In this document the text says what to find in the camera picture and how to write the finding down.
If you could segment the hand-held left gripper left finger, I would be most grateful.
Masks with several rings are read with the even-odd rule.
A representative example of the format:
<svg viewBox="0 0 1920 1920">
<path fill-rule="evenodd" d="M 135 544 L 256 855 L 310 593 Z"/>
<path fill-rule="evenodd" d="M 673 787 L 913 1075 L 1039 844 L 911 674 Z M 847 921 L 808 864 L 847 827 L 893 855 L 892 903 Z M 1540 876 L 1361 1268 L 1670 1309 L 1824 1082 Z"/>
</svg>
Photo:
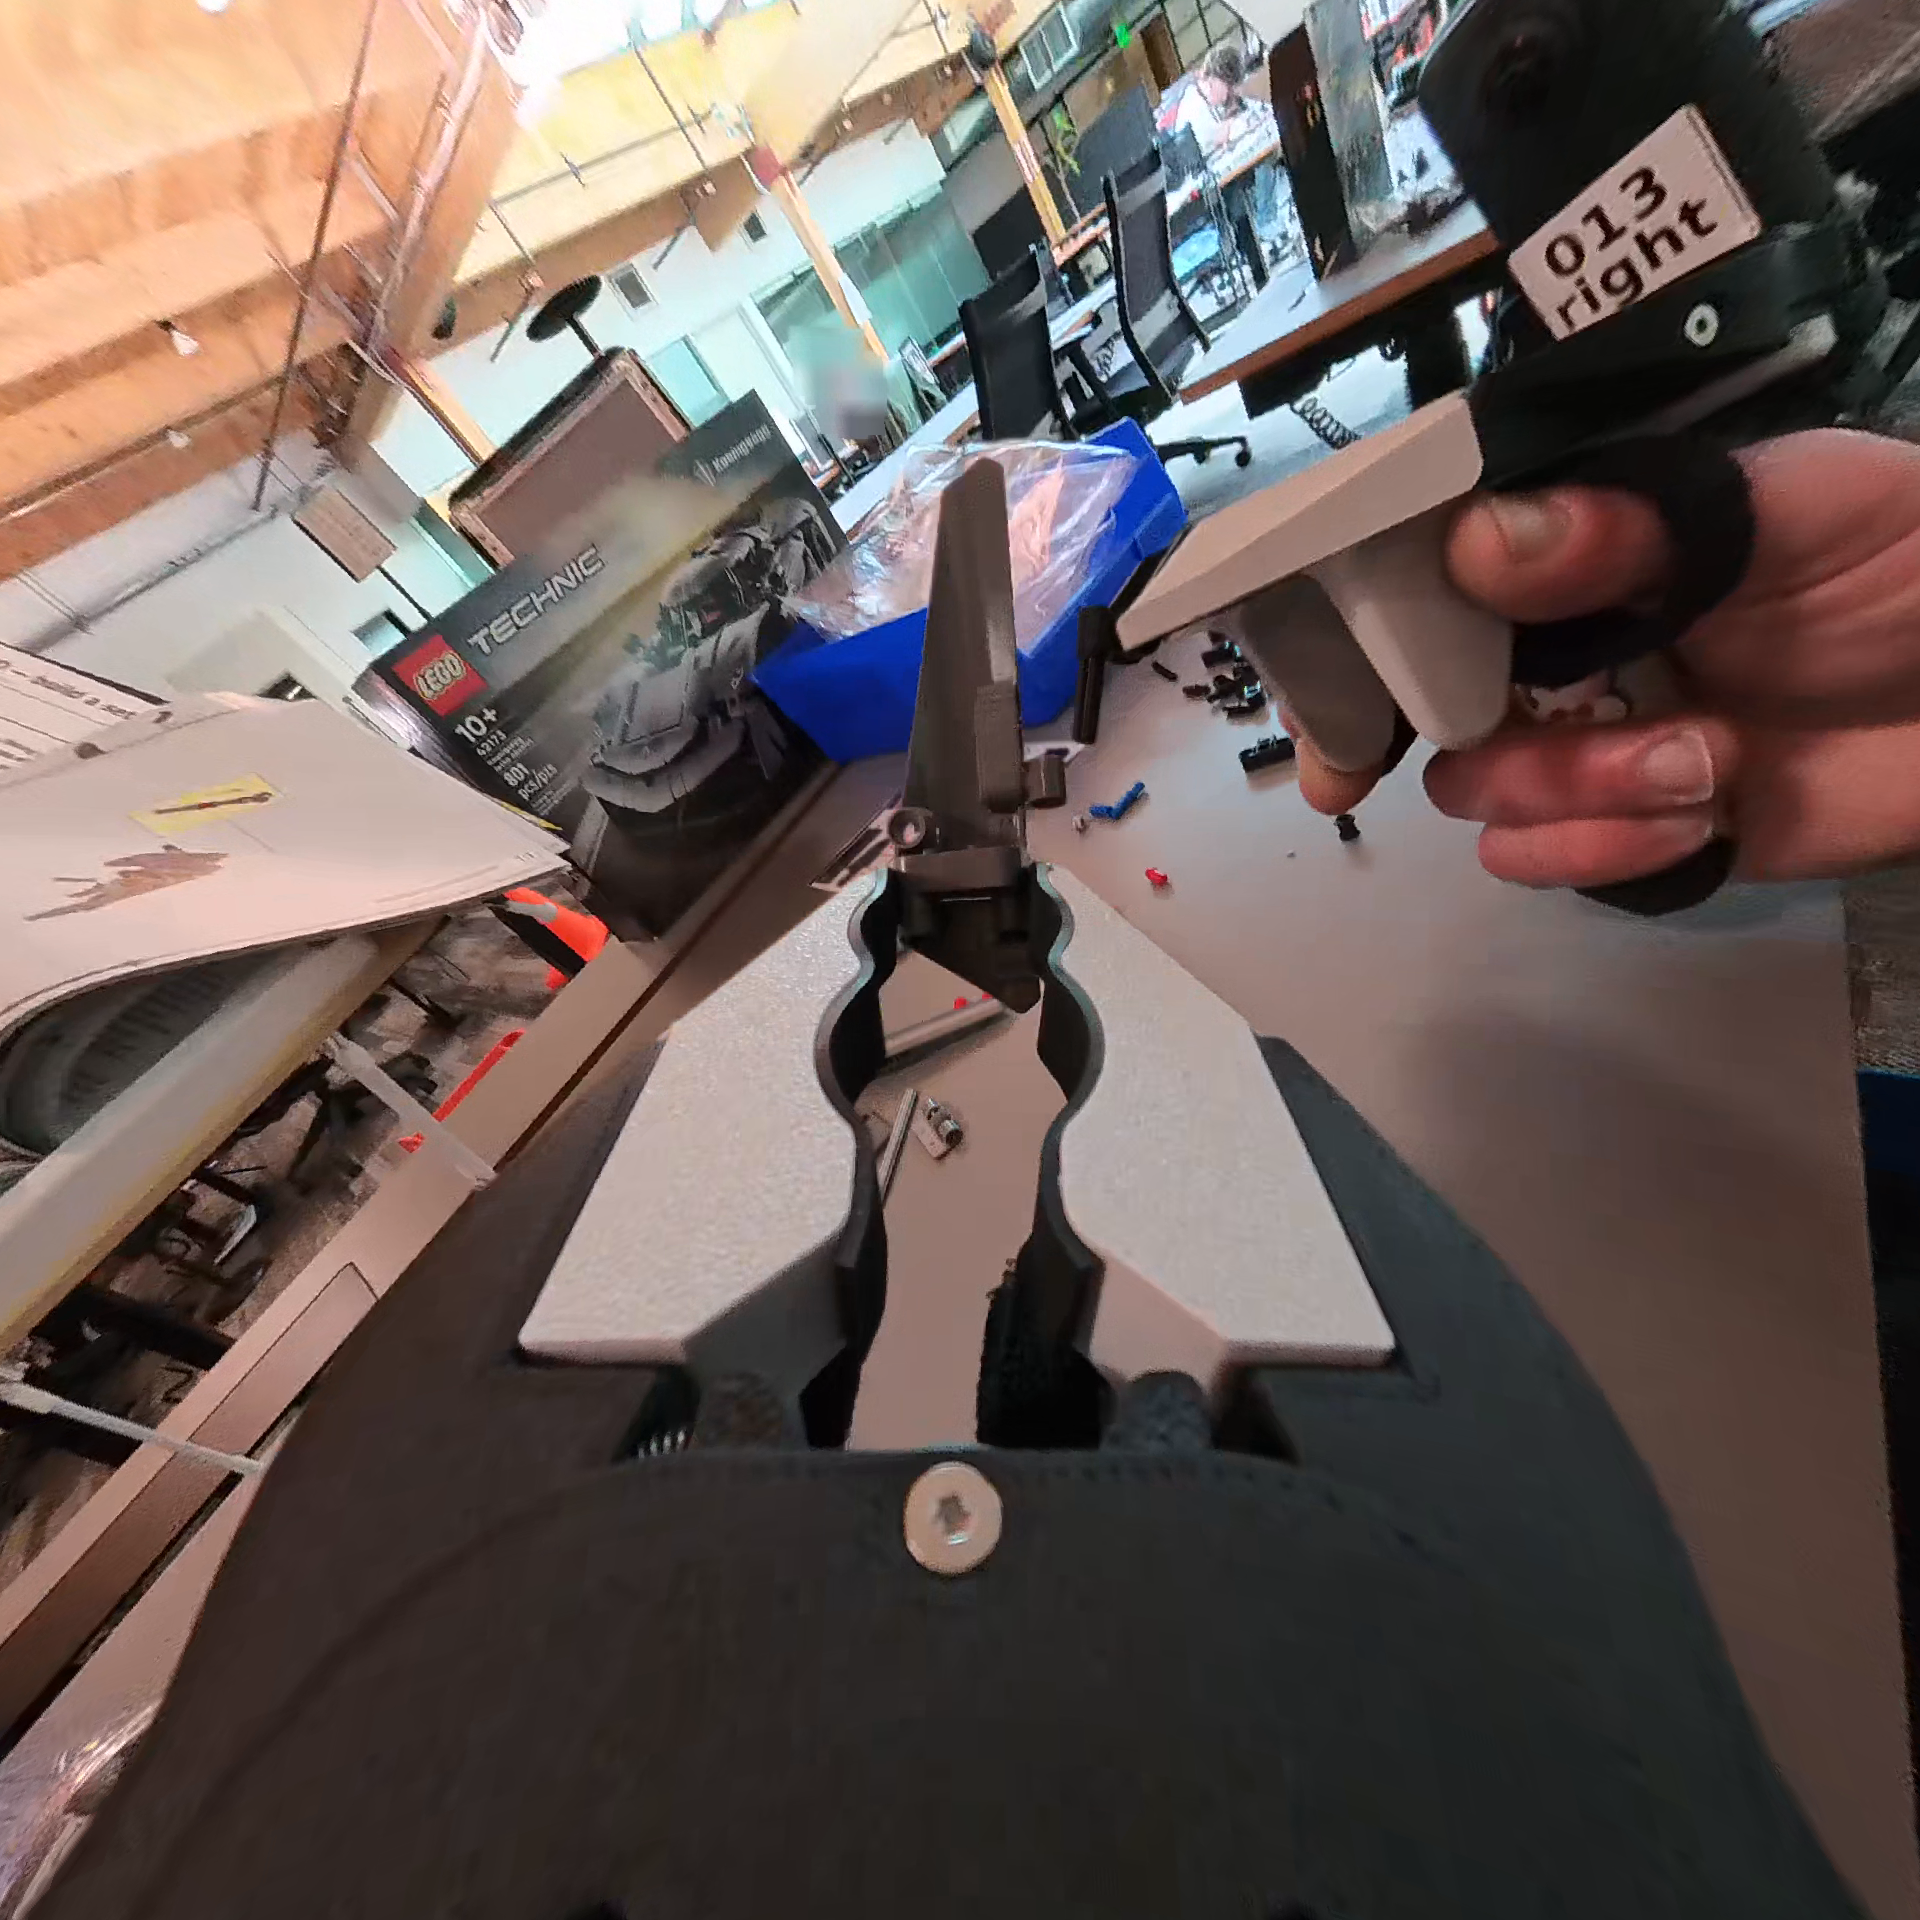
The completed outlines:
<svg viewBox="0 0 1920 1920">
<path fill-rule="evenodd" d="M 845 1445 L 884 1308 L 874 1147 L 888 879 L 871 876 L 662 1035 L 519 1331 L 535 1360 L 748 1376 Z"/>
</svg>

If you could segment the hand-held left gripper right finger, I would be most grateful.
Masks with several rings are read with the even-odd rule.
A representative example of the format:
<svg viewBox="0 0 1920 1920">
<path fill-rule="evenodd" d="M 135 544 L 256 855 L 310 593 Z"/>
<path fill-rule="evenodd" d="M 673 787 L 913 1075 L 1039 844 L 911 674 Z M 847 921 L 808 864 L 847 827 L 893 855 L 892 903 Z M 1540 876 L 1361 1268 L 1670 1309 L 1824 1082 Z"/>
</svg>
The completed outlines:
<svg viewBox="0 0 1920 1920">
<path fill-rule="evenodd" d="M 1093 1445 L 1152 1376 L 1217 1417 L 1265 1370 L 1385 1368 L 1385 1309 L 1255 1029 L 1064 868 L 1031 880 L 1063 1106 L 989 1303 L 978 1441 Z"/>
</svg>

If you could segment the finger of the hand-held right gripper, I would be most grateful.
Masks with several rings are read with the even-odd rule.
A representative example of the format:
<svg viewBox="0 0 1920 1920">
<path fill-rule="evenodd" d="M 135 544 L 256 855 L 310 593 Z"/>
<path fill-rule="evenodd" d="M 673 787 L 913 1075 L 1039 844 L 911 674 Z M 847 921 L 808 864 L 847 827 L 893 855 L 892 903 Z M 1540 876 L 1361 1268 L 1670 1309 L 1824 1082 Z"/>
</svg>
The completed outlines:
<svg viewBox="0 0 1920 1920">
<path fill-rule="evenodd" d="M 1240 643 L 1240 603 L 1318 583 L 1399 706 L 1437 749 L 1461 752 L 1505 719 L 1505 619 L 1450 586 L 1453 506 L 1481 480 L 1465 397 L 1442 397 L 1289 480 L 1199 520 L 1117 616 L 1134 653 L 1189 629 Z"/>
<path fill-rule="evenodd" d="M 1240 648 L 1261 683 L 1335 771 L 1377 771 L 1400 708 L 1318 583 L 1273 583 L 1240 603 Z"/>
</svg>

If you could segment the pile of black lego pieces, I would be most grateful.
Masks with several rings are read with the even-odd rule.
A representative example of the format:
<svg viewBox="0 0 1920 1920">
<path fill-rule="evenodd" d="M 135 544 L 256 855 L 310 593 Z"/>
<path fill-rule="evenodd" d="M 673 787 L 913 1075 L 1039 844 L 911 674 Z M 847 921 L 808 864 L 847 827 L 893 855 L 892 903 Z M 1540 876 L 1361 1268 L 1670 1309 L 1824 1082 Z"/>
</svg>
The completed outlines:
<svg viewBox="0 0 1920 1920">
<path fill-rule="evenodd" d="M 1172 659 L 1161 641 L 1148 665 L 1189 705 L 1205 706 L 1232 732 L 1234 760 L 1244 776 L 1261 777 L 1295 764 L 1295 743 L 1277 724 L 1261 672 L 1234 635 L 1202 629 L 1197 653 L 1186 663 Z"/>
</svg>

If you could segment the grey wedge lego assembly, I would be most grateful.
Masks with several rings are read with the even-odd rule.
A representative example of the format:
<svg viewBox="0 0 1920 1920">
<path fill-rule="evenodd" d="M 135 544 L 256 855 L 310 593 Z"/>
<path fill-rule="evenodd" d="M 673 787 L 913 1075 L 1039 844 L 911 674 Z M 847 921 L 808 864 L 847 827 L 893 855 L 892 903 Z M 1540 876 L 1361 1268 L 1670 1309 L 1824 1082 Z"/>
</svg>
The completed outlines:
<svg viewBox="0 0 1920 1920">
<path fill-rule="evenodd" d="M 1010 1013 L 1041 996 L 1031 810 L 1068 800 L 1064 764 L 1023 754 L 1012 610 L 959 586 L 925 612 L 902 802 L 887 826 L 913 953 Z"/>
</svg>

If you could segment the lego set box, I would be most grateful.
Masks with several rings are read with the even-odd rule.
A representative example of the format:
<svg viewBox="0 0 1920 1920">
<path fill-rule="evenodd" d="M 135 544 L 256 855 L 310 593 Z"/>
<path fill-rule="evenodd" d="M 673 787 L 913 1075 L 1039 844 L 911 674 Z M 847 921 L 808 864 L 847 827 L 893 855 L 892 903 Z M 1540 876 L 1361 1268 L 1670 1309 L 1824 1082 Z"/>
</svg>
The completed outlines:
<svg viewBox="0 0 1920 1920">
<path fill-rule="evenodd" d="M 761 395 L 617 477 L 366 677 L 457 777 L 537 816 L 656 939 L 825 771 L 759 685 L 845 549 Z"/>
</svg>

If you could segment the lego instruction booklet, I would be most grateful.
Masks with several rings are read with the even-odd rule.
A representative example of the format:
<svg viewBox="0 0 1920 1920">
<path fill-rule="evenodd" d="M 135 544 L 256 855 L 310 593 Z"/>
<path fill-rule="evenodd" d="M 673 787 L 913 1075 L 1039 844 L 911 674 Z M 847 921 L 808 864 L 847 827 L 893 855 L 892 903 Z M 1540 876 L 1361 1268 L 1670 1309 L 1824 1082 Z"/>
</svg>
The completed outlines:
<svg viewBox="0 0 1920 1920">
<path fill-rule="evenodd" d="M 289 955 L 562 864 L 532 816 L 320 703 L 198 696 L 22 761 L 2 793 L 4 1186 Z"/>
</svg>

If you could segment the person's right hand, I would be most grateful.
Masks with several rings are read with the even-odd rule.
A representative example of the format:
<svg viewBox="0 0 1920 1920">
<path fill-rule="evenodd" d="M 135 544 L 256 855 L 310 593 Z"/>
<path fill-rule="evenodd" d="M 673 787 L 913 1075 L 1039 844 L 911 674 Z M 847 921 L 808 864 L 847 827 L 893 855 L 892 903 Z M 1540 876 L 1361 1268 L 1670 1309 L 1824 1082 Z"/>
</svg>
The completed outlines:
<svg viewBox="0 0 1920 1920">
<path fill-rule="evenodd" d="M 1680 639 L 1686 697 L 1609 728 L 1514 724 L 1423 768 L 1530 889 L 1663 873 L 1717 840 L 1733 876 L 1838 880 L 1918 855 L 1918 450 L 1810 429 L 1737 456 L 1756 547 Z"/>
</svg>

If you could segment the wooden-top desk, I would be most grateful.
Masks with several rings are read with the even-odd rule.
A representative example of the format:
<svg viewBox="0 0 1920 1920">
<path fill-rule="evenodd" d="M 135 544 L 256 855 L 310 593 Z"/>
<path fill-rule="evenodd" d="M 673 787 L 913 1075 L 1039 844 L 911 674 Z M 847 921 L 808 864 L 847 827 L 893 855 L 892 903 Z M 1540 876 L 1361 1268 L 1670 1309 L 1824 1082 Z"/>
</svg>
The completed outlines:
<svg viewBox="0 0 1920 1920">
<path fill-rule="evenodd" d="M 1354 263 L 1316 280 L 1277 274 L 1181 375 L 1180 397 L 1232 391 L 1249 419 L 1310 395 L 1367 353 L 1446 361 L 1439 391 L 1465 384 L 1456 311 L 1504 280 L 1504 248 L 1470 204 L 1421 232 L 1392 232 Z"/>
</svg>

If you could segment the black office chair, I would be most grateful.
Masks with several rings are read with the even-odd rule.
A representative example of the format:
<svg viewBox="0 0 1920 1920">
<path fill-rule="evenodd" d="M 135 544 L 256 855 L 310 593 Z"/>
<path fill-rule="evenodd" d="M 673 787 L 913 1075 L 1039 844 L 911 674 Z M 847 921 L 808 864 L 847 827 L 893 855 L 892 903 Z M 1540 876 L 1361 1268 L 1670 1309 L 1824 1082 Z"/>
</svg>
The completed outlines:
<svg viewBox="0 0 1920 1920">
<path fill-rule="evenodd" d="M 982 441 L 1079 439 L 1049 339 L 1047 295 L 1039 253 L 1028 251 L 958 307 Z"/>
<path fill-rule="evenodd" d="M 1112 417 L 1141 427 L 1180 401 L 1189 363 L 1209 347 L 1176 273 L 1167 232 L 1165 171 L 1156 147 L 1102 183 L 1109 219 L 1114 311 L 1124 363 L 1104 375 Z"/>
</svg>

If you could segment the orange traffic cone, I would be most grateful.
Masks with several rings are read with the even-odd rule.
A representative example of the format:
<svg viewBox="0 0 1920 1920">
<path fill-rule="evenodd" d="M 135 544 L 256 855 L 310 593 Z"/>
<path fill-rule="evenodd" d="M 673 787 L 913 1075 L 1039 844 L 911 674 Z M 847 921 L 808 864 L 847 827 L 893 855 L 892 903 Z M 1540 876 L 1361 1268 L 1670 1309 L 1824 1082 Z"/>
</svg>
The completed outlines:
<svg viewBox="0 0 1920 1920">
<path fill-rule="evenodd" d="M 520 946 L 544 962 L 549 993 L 565 989 L 610 939 L 600 919 L 532 887 L 511 887 L 490 906 L 490 912 Z"/>
</svg>

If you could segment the dark upright box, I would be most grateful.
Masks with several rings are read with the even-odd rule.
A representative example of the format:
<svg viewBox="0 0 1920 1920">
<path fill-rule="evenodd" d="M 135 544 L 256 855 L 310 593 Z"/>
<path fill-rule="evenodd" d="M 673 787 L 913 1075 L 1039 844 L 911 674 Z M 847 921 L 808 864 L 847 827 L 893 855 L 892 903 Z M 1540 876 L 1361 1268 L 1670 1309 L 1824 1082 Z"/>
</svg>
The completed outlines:
<svg viewBox="0 0 1920 1920">
<path fill-rule="evenodd" d="M 1357 3 L 1310 3 L 1265 52 L 1280 159 L 1316 281 L 1405 227 Z"/>
</svg>

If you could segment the clear plastic bags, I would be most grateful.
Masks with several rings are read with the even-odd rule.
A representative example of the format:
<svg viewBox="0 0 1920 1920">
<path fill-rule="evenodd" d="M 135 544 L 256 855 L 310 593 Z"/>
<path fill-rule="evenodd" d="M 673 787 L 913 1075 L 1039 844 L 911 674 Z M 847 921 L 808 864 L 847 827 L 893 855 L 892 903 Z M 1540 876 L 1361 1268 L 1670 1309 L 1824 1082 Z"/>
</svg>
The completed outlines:
<svg viewBox="0 0 1920 1920">
<path fill-rule="evenodd" d="M 944 588 L 997 593 L 1021 653 L 1086 596 L 1152 461 L 1117 443 L 997 439 L 906 456 L 845 552 L 784 596 L 829 641 L 930 612 Z"/>
</svg>

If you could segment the blue plastic bin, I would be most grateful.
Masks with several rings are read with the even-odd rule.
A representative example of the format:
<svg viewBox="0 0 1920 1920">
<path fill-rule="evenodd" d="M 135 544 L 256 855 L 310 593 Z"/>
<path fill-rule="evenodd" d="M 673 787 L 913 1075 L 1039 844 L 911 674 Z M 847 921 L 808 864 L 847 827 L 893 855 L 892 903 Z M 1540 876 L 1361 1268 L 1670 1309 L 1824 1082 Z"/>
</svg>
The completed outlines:
<svg viewBox="0 0 1920 1920">
<path fill-rule="evenodd" d="M 840 557 L 789 602 L 791 633 L 757 691 L 831 761 L 902 752 L 913 723 L 940 508 L 969 467 L 1005 480 L 1021 723 L 1056 721 L 1076 679 L 1076 621 L 1186 528 L 1161 456 L 1128 420 L 1076 443 L 997 441 L 906 456 Z"/>
</svg>

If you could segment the dark brown case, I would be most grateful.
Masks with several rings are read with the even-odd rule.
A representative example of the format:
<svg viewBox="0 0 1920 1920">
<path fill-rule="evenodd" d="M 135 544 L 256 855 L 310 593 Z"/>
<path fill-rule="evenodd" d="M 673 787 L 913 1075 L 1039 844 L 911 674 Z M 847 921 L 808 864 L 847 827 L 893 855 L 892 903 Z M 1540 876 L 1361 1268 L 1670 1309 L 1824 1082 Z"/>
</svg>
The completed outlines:
<svg viewBox="0 0 1920 1920">
<path fill-rule="evenodd" d="M 690 432 L 632 351 L 598 353 L 448 495 L 446 517 L 495 568 L 522 561 Z"/>
</svg>

